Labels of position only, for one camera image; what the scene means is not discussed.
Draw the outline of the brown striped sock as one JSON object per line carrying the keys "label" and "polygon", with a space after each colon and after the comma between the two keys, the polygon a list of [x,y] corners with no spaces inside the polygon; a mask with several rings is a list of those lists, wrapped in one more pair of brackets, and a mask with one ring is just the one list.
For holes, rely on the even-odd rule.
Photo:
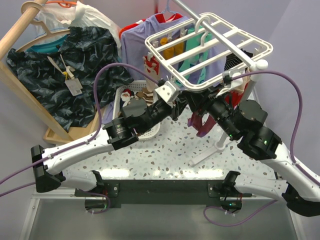
{"label": "brown striped sock", "polygon": [[150,106],[154,103],[154,93],[149,91],[146,87],[143,87],[141,91],[138,91],[135,96],[138,99],[143,99],[147,106]]}

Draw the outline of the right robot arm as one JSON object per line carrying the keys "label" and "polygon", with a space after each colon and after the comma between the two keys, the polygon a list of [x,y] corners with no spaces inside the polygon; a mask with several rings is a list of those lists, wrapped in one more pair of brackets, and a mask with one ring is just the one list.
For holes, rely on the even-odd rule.
{"label": "right robot arm", "polygon": [[268,116],[255,100],[242,99],[232,106],[231,96],[206,90],[185,94],[190,110],[197,116],[209,114],[231,141],[246,156],[260,161],[280,174],[282,179],[258,180],[238,171],[229,171],[222,183],[214,186],[221,196],[256,194],[285,202],[296,214],[320,214],[319,178],[291,156],[281,138],[264,125]]}

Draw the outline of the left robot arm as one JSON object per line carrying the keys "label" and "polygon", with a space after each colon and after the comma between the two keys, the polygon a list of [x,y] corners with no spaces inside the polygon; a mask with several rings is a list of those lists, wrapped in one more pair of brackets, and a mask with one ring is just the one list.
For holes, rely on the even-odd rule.
{"label": "left robot arm", "polygon": [[47,193],[59,187],[67,187],[99,196],[104,190],[104,184],[98,171],[73,173],[68,168],[95,155],[134,144],[140,135],[164,119],[170,117],[177,120],[186,106],[187,100],[184,97],[177,98],[171,104],[159,99],[152,105],[147,105],[141,98],[132,98],[121,108],[119,117],[85,137],[58,147],[34,146],[31,155],[35,164],[33,173],[36,191]]}

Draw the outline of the white plastic sock hanger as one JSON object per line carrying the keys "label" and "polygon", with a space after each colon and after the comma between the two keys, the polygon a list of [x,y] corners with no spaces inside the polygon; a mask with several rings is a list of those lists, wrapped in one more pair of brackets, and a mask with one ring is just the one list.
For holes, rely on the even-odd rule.
{"label": "white plastic sock hanger", "polygon": [[[194,25],[193,32],[187,33],[185,36],[179,37],[164,45],[158,47],[154,45],[156,40],[176,33],[178,30],[182,30],[189,25]],[[192,38],[199,38],[200,44],[191,49],[186,49],[185,52],[170,59],[163,57],[162,54],[164,50]],[[232,73],[241,73],[245,69],[253,71],[266,69],[268,62],[265,58],[274,50],[271,43],[236,27],[211,12],[202,13],[196,19],[188,19],[155,33],[147,37],[144,43],[149,52],[151,52],[159,63],[172,75],[173,79],[180,83],[182,89],[192,92],[203,91],[213,85],[221,83],[223,77],[220,73],[203,83],[197,84],[189,82],[187,77],[204,67],[222,60],[229,54],[234,54],[240,59],[240,63],[231,67],[230,71]],[[223,46],[225,50],[206,60],[199,60],[194,66],[187,67],[182,72],[175,69],[174,66],[176,64],[203,54],[217,46]]]}

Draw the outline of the maroon purple striped sock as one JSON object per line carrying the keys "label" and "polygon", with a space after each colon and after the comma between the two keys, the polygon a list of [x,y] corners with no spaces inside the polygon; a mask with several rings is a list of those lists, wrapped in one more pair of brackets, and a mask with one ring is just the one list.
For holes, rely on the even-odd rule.
{"label": "maroon purple striped sock", "polygon": [[196,112],[193,112],[191,117],[187,120],[187,126],[193,127],[197,131],[203,126],[203,117],[198,115]]}
{"label": "maroon purple striped sock", "polygon": [[203,123],[203,117],[197,115],[195,123],[195,129],[197,130],[196,136],[202,138],[212,130],[216,121],[209,115],[205,123]]}

